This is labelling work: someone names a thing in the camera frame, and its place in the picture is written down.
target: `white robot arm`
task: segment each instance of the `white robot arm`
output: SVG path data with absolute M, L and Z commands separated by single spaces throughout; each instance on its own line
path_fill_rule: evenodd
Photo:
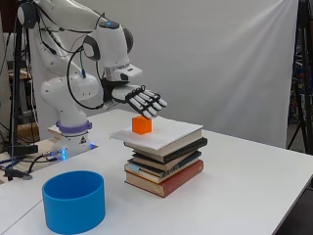
M 132 35 L 119 23 L 73 0 L 31 0 L 19 6 L 18 17 L 24 27 L 33 28 L 39 55 L 47 70 L 56 76 L 42 84 L 41 94 L 59 113 L 57 126 L 64 137 L 55 149 L 67 150 L 68 157 L 90 149 L 91 123 L 75 103 L 93 110 L 109 102 L 129 104 L 146 118 L 156 117 L 157 111 L 166 107 L 166 102 L 155 92 L 128 84 L 132 78 L 142 75 L 142 71 L 129 63 Z M 60 30 L 88 34 L 83 45 L 71 52 L 59 37 Z M 104 74 L 100 77 L 104 104 L 94 108 L 79 103 L 98 93 L 99 82 L 72 61 L 78 53 L 97 63 L 101 59 L 104 62 Z

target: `blue container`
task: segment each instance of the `blue container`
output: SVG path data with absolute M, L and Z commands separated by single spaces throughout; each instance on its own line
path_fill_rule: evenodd
M 46 223 L 60 234 L 96 227 L 106 216 L 104 178 L 91 171 L 72 171 L 49 179 L 42 187 Z

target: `book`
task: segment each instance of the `book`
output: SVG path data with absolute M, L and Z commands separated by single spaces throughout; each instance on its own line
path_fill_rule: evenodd
M 169 155 L 169 154 L 183 148 L 184 146 L 189 145 L 189 144 L 191 144 L 191 143 L 193 143 L 196 140 L 199 140 L 201 138 L 202 138 L 202 132 L 200 129 L 200 130 L 196 130 L 193 133 L 186 135 L 185 137 L 182 137 L 182 138 L 180 138 L 174 142 L 167 144 L 165 147 L 163 147 L 159 150 L 135 145 L 135 144 L 128 143 L 128 142 L 124 142 L 124 145 L 126 147 L 129 147 L 132 149 L 139 149 L 139 150 L 142 150 L 144 152 L 148 152 L 148 153 L 151 153 L 154 155 L 158 155 L 160 157 L 164 157 L 164 156 Z
M 207 145 L 207 139 L 206 138 L 201 138 L 189 145 L 184 146 L 183 148 L 176 150 L 175 152 L 166 155 L 164 157 L 162 156 L 158 156 L 158 155 L 154 155 L 148 152 L 145 152 L 141 149 L 134 149 L 134 152 L 137 153 L 135 155 L 133 155 L 134 158 L 139 159 L 141 158 L 142 160 L 148 160 L 150 159 L 150 161 L 155 160 L 159 163 L 162 164 L 168 164 L 184 155 L 190 154 L 191 152 L 194 152 L 196 150 L 198 150 L 199 148 L 203 147 Z
M 134 146 L 141 146 L 158 151 L 167 147 L 167 145 L 171 143 L 183 139 L 184 137 L 200 133 L 202 128 L 202 125 L 166 119 L 158 116 L 153 120 L 153 131 L 150 133 L 143 135 L 134 133 L 132 132 L 132 128 L 130 126 L 123 130 L 119 130 L 118 132 L 112 133 L 110 137 L 122 140 L 123 142 Z M 194 140 L 190 140 L 190 142 L 187 141 L 182 143 L 181 147 L 196 140 L 197 139 L 195 138 Z
M 167 164 L 162 164 L 156 160 L 147 158 L 141 154 L 134 154 L 133 155 L 133 161 L 137 164 L 141 164 L 141 165 L 148 165 L 150 167 L 153 168 L 157 168 L 163 171 L 167 171 L 172 169 L 175 165 L 178 165 L 180 162 L 182 162 L 183 160 L 187 159 L 189 156 L 191 156 L 195 151 L 192 151 L 190 153 L 187 153 L 185 155 L 183 155 L 182 157 L 179 157 Z
M 180 186 L 188 182 L 191 178 L 202 172 L 202 170 L 203 161 L 198 160 L 196 163 L 188 166 L 159 184 L 155 184 L 130 172 L 126 172 L 125 182 L 160 197 L 166 198 Z
M 172 169 L 164 171 L 156 169 L 144 164 L 137 164 L 133 160 L 128 160 L 128 164 L 125 165 L 125 170 L 130 171 L 134 174 L 143 176 L 155 183 L 159 183 L 165 179 L 168 175 L 171 176 L 174 173 L 178 172 L 179 169 L 185 168 L 188 165 L 191 165 L 197 161 L 201 156 L 201 152 L 196 151 L 190 157 L 175 165 Z
M 131 164 L 126 164 L 126 165 L 125 165 L 125 171 L 126 171 L 126 172 L 130 172 L 130 173 L 132 173 L 132 174 L 135 174 L 135 175 L 137 175 L 137 176 L 139 176 L 139 177 L 142 177 L 142 178 L 144 178 L 144 179 L 147 179 L 147 180 L 149 180 L 149 181 L 151 181 L 151 182 L 153 182 L 153 183 L 159 184 L 160 182 L 163 182 L 164 180 L 168 179 L 169 177 L 173 176 L 174 174 L 176 174 L 176 173 L 182 171 L 184 168 L 187 168 L 189 165 L 194 164 L 194 163 L 195 163 L 196 161 L 198 161 L 198 160 L 199 160 L 199 159 L 195 159 L 195 160 L 191 161 L 190 163 L 188 163 L 188 164 L 182 166 L 181 168 L 179 168 L 179 169 L 177 169 L 177 170 L 171 172 L 170 174 L 167 174 L 167 175 L 164 176 L 164 177 L 155 176 L 155 175 L 153 175 L 153 174 L 151 174 L 151 173 L 147 173 L 147 172 L 145 172 L 145 171 L 143 171 L 143 170 L 141 170 L 141 169 L 133 170 L 134 168 L 131 167 L 131 166 L 133 166 L 133 165 L 131 165 Z

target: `orange cube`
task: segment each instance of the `orange cube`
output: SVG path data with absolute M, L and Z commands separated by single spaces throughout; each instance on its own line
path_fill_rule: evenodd
M 138 116 L 132 119 L 132 129 L 134 133 L 146 134 L 153 131 L 153 121 L 145 117 Z

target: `table surface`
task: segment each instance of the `table surface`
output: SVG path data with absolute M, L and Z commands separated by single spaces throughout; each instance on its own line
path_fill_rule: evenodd
M 56 174 L 87 169 L 106 180 L 107 216 L 87 234 L 238 234 L 275 232 L 312 175 L 313 158 L 204 131 L 204 170 L 166 199 L 125 184 L 131 149 L 109 134 L 130 125 L 133 114 L 90 117 L 97 149 L 33 173 L 29 181 L 0 186 L 0 234 L 54 234 L 45 224 L 41 187 Z

